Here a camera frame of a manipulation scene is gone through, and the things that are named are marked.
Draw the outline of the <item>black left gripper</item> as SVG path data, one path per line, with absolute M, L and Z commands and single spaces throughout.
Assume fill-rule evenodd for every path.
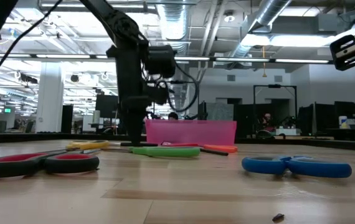
M 107 50 L 107 57 L 115 59 L 120 108 L 132 109 L 126 115 L 126 130 L 131 143 L 138 145 L 146 116 L 145 108 L 152 103 L 163 105 L 168 99 L 168 88 L 157 84 L 149 86 L 149 81 L 143 78 L 143 71 L 167 78 L 168 47 L 112 46 Z

